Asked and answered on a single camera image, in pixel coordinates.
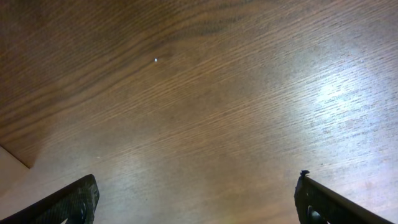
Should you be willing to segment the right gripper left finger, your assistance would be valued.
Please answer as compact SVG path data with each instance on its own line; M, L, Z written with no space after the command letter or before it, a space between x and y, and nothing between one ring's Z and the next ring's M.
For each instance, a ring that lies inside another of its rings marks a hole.
M92 224L100 193L94 175L88 174L27 208L1 220L14 223Z

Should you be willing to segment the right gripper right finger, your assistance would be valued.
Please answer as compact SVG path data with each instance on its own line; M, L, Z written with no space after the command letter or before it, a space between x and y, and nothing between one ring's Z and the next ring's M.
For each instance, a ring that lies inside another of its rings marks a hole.
M294 192L294 202L301 224L392 224L342 195L311 179L302 170Z

